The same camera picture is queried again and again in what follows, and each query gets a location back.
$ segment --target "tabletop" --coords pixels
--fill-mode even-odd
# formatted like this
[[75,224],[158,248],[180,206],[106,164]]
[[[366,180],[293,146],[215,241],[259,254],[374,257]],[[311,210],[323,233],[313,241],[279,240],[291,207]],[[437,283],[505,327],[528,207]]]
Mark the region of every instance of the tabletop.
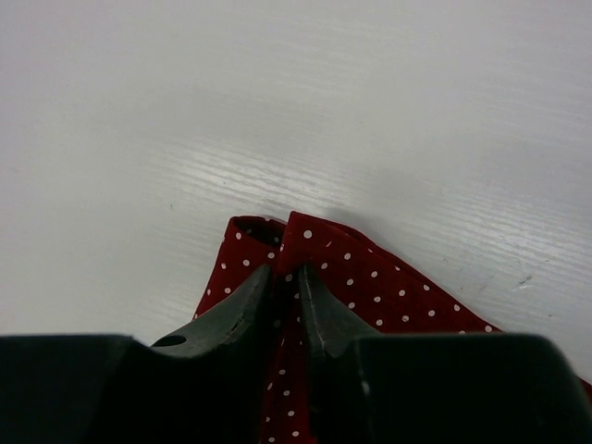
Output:
[[228,218],[349,224],[592,379],[592,3],[0,5],[0,333],[188,322]]

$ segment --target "dark red fabric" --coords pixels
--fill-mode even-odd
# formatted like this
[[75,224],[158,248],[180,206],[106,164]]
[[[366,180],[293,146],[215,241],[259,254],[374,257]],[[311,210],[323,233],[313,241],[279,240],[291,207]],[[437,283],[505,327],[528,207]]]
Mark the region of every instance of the dark red fabric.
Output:
[[[274,267],[277,343],[267,376],[262,443],[315,443],[308,432],[301,312],[293,275],[305,262],[315,266],[337,298],[384,333],[498,331],[355,229],[300,213],[292,213],[286,225],[233,217],[195,316],[226,298],[257,266]],[[583,384],[592,399],[592,388]]]

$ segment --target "folded fabric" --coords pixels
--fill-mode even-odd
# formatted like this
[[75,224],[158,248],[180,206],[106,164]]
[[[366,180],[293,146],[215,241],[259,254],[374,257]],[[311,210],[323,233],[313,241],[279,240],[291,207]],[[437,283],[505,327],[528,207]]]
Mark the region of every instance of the folded fabric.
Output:
[[[273,266],[277,337],[265,388],[262,443],[316,443],[308,428],[300,296],[293,274],[306,262],[339,300],[383,333],[499,331],[355,229],[295,212],[286,225],[233,217],[195,316],[229,296],[257,266]],[[592,399],[592,388],[583,385]]]

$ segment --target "gray surface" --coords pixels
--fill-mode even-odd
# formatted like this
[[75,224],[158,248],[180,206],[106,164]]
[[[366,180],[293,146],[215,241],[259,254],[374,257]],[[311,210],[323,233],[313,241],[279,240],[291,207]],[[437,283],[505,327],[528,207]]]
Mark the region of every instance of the gray surface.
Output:
[[592,378],[592,4],[296,3],[0,3],[0,332],[155,340],[296,208]]

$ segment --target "polka dot fabric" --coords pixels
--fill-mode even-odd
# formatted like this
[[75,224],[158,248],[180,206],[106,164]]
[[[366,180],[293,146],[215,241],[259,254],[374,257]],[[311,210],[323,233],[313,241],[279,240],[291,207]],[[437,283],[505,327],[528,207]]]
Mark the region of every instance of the polka dot fabric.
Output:
[[[308,430],[297,269],[310,262],[333,294],[383,333],[499,331],[360,232],[300,213],[288,224],[233,217],[195,316],[222,301],[256,267],[273,266],[274,352],[264,387],[261,442],[313,444]],[[592,399],[592,388],[583,382]]]

